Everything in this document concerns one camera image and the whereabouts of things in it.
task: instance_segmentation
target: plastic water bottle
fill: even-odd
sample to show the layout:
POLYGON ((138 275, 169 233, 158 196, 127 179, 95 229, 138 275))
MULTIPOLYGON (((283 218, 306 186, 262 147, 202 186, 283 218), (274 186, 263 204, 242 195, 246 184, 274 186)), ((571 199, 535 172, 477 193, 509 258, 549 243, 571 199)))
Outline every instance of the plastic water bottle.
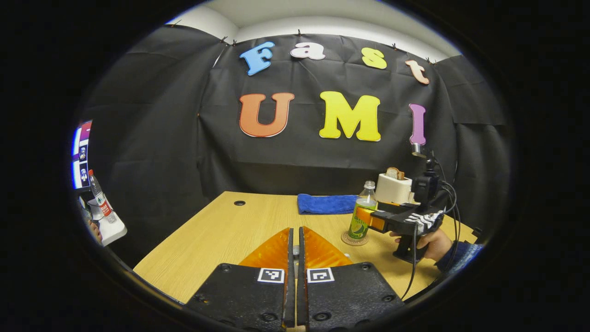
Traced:
POLYGON ((117 222, 117 218, 113 214, 113 209, 110 207, 109 201, 107 201, 107 198, 104 196, 99 181, 94 176, 94 171, 88 170, 88 175, 90 176, 90 188, 92 188, 92 194, 94 195, 94 198, 96 198, 96 203, 103 212, 104 218, 109 223, 117 222))
POLYGON ((361 240, 367 235, 369 230, 367 224, 356 216, 358 206, 376 210, 377 198, 375 198, 375 182, 365 182, 365 189, 356 198, 355 210, 352 213, 352 221, 348 230, 348 237, 352 240, 361 240))

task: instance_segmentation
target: blue letter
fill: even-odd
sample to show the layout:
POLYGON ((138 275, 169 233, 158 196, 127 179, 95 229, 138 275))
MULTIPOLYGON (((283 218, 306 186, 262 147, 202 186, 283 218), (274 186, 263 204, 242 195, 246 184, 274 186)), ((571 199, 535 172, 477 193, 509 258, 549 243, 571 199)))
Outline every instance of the blue letter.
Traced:
POLYGON ((249 76, 270 66, 270 62, 263 61, 262 58, 270 59, 273 57, 273 54, 268 49, 268 47, 272 46, 274 46, 274 43, 272 41, 267 41, 266 43, 260 44, 240 55, 241 58, 246 59, 246 63, 248 64, 248 67, 250 67, 250 70, 248 71, 249 76))

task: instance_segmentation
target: sleeve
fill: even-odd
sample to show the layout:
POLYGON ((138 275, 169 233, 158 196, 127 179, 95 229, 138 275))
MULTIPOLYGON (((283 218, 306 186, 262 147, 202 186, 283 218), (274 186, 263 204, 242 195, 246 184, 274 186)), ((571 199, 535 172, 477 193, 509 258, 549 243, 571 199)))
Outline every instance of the sleeve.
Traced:
POLYGON ((482 247, 482 245, 472 245, 471 243, 467 242, 455 241, 451 247, 451 250, 449 250, 436 264, 434 264, 441 272, 445 272, 446 267, 451 260, 451 256, 453 255, 453 248, 455 246, 457 247, 457 252, 450 263, 448 274, 453 274, 463 268, 467 262, 472 260, 477 255, 482 247))

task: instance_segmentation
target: blue towel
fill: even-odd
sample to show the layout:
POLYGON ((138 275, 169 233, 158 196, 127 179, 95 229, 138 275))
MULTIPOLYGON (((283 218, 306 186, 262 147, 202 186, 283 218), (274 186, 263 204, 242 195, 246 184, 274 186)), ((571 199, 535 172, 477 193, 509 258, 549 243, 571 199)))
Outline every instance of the blue towel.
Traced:
POLYGON ((356 195, 314 197, 297 195, 299 214, 347 214, 355 209, 356 195))

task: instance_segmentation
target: bottle cap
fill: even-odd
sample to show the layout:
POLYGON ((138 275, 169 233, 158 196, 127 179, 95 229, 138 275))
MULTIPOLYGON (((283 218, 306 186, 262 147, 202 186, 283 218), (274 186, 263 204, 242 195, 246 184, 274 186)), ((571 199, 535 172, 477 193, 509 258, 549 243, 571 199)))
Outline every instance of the bottle cap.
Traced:
POLYGON ((367 182, 365 182, 365 188, 375 189, 375 183, 373 181, 367 181, 367 182))

